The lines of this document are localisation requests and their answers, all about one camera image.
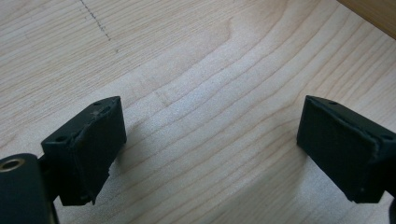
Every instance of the wooden surface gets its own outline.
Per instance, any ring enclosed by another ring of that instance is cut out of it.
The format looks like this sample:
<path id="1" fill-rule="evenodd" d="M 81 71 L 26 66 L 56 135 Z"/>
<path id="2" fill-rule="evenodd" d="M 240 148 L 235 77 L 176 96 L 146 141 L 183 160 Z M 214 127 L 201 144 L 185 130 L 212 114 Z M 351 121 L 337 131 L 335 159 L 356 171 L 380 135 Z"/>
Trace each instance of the wooden surface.
<path id="1" fill-rule="evenodd" d="M 395 0 L 338 0 L 396 39 Z"/>
<path id="2" fill-rule="evenodd" d="M 0 2 L 0 156 L 120 95 L 128 142 L 62 223 L 388 223 L 296 146 L 307 94 L 396 132 L 396 41 L 336 1 Z"/>

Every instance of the light wooden board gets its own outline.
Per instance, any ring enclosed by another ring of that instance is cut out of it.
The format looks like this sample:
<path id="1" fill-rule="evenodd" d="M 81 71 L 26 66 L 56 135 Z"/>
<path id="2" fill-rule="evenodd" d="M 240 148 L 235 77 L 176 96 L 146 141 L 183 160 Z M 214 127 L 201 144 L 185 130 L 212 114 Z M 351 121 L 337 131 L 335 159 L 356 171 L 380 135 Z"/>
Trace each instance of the light wooden board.
<path id="1" fill-rule="evenodd" d="M 296 146 L 307 94 L 396 132 L 396 41 L 336 1 L 0 2 L 0 156 L 121 96 L 128 142 L 62 223 L 388 223 Z"/>

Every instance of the pencil mark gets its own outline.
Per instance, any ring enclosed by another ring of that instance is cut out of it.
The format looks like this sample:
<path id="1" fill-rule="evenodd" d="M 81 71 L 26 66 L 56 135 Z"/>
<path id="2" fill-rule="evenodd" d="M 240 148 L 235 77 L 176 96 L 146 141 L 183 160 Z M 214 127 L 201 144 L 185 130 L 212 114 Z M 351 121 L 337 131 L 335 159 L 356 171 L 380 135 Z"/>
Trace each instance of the pencil mark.
<path id="1" fill-rule="evenodd" d="M 81 4 L 87 9 L 88 13 L 90 13 L 91 17 L 96 21 L 96 24 L 98 25 L 99 29 L 102 31 L 102 33 L 107 37 L 107 40 L 110 41 L 111 38 L 106 32 L 105 26 L 103 26 L 98 19 L 96 19 L 96 16 L 91 12 L 91 10 L 88 8 L 87 4 L 84 3 L 83 0 L 79 0 Z"/>

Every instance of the black clamp jaw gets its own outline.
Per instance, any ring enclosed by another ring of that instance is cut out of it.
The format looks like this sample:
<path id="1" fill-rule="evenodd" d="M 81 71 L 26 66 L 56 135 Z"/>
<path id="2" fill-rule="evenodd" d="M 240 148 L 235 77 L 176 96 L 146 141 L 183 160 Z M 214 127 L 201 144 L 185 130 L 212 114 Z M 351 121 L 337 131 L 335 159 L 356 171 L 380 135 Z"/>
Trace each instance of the black clamp jaw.
<path id="1" fill-rule="evenodd" d="M 396 134 L 343 105 L 306 96 L 297 145 L 350 201 L 396 197 Z"/>
<path id="2" fill-rule="evenodd" d="M 53 200 L 95 203 L 108 169 L 126 142 L 120 97 L 97 101 L 47 137 L 44 156 L 0 160 L 0 220 L 58 223 Z"/>

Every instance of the black plastic bracket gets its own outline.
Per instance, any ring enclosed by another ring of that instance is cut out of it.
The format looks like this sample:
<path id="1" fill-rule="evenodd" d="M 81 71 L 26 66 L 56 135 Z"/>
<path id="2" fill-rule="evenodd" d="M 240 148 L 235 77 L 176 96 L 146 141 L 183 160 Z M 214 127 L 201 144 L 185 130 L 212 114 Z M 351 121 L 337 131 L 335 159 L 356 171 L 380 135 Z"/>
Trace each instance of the black plastic bracket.
<path id="1" fill-rule="evenodd" d="M 52 201 L 95 202 L 111 163 L 126 142 L 120 97 L 97 101 L 47 137 L 44 156 L 0 160 L 0 220 L 58 223 Z"/>
<path id="2" fill-rule="evenodd" d="M 396 196 L 396 134 L 356 112 L 306 96 L 297 145 L 350 201 Z"/>

